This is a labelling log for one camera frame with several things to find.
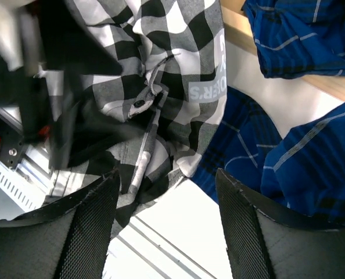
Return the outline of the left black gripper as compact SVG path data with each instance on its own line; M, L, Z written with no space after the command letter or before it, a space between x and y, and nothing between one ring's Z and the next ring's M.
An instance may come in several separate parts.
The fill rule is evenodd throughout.
M65 1L0 1L0 108L19 108L25 142L50 140L53 168L123 140L121 123L98 111L82 82L122 70Z

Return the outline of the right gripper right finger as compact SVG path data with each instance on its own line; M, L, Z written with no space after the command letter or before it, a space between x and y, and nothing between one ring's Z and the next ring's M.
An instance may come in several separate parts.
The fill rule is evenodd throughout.
M345 278L345 227L282 206L223 169L215 186L233 278Z

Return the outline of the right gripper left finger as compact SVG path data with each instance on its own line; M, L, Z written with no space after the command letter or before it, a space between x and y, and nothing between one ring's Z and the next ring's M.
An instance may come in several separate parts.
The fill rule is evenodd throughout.
M0 220L0 278L101 278L119 186L113 170L44 207Z

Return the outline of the black white checkered shirt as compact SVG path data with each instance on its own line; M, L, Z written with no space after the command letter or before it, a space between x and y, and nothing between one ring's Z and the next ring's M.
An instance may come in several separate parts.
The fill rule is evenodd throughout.
M117 168L120 191L112 234L191 177L222 120L227 101L225 38L218 1L66 1L72 17L123 67L90 75L84 87L100 111L137 122L144 134L69 171L47 202Z

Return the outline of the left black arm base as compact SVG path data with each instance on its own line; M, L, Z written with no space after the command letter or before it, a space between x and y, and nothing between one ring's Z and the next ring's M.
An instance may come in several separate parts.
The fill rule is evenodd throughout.
M27 150L22 136L0 119L0 162L7 168L15 169Z

